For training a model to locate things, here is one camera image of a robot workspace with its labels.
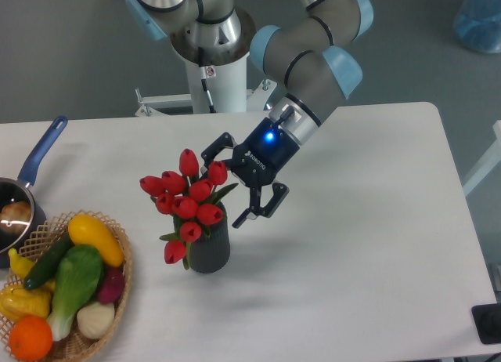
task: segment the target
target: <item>blue light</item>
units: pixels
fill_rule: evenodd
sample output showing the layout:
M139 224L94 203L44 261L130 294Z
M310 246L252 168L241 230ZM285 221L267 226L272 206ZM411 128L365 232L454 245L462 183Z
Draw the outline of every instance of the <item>blue light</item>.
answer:
M265 140L267 143L271 143L275 139L275 135L273 135L273 132L268 132L265 135Z

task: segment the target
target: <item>wicker basket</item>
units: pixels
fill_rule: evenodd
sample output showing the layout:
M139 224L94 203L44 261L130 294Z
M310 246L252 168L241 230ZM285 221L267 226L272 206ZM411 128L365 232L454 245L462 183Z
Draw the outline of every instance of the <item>wicker basket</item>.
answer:
M76 321L74 321L71 328L70 335L64 340L54 342L49 355L40 360L43 362L56 362L56 361L82 361L96 355L110 340L115 332L120 319L125 310L127 303L128 293L131 289L132 280L132 252L131 245L125 231L113 219L103 213L94 213L87 211L71 212L69 214L62 214L59 217L54 217L51 221L45 221L45 224L40 225L36 231L31 233L30 237L24 242L24 246L20 248L19 255L36 261L49 246L58 241L62 235L67 232L68 222L77 214L86 213L100 219L110 229L111 233L117 238L122 250L124 252L124 265L123 273L125 279L125 289L122 296L115 302L115 318L110 329L99 340L90 340L80 334ZM7 277L7 282L4 287L11 284L22 284L22 280L11 271ZM9 332L13 322L6 319L0 314L0 338L5 344L5 351L13 358L16 359L10 352L9 348Z

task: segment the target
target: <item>blue joint cap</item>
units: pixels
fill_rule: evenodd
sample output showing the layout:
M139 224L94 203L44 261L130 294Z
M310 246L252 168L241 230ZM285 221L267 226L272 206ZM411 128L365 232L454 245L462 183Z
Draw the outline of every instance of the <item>blue joint cap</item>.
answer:
M362 68L350 54L336 46L330 46L322 55L347 99L362 80Z
M154 41L160 41L167 35L160 29L158 24L151 18L148 12L139 4L137 0L125 0L128 11L134 17L135 22L142 31Z
M357 34L358 37L359 35L366 32L367 29L369 29L370 26L373 24L374 9L373 5L370 3L370 0L356 0L356 1L359 4L360 8L360 28Z
M266 47L268 46L269 40L279 29L280 28L275 25L262 27L252 38L252 42L250 43L250 61L263 73L265 73Z

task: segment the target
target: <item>yellow squash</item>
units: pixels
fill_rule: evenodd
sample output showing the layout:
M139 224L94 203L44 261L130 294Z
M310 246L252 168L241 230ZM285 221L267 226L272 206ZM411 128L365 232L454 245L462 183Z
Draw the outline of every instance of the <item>yellow squash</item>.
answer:
M24 280L24 278L30 272L31 268L33 268L34 266L34 262L27 258L24 258L23 256L20 256L15 248L9 249L9 259L10 269L21 280ZM54 281L54 279L51 279L45 282L42 287L50 290L53 293L56 288L56 282Z
M52 294L45 289L26 290L21 284L10 285L0 291L0 313L17 323L28 315L49 315Z
M76 246L90 244L95 247L108 266L118 268L124 262L124 253L117 239L96 217L76 215L68 223L68 234Z

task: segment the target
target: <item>saucepan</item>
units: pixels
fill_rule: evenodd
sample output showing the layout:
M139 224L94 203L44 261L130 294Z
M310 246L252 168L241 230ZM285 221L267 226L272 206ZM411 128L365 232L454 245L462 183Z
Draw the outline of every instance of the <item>saucepan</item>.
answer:
M17 180L0 178L0 268L10 265L9 249L21 247L30 233L47 219L29 187L34 185L42 158L67 123L64 116L54 119L28 155Z

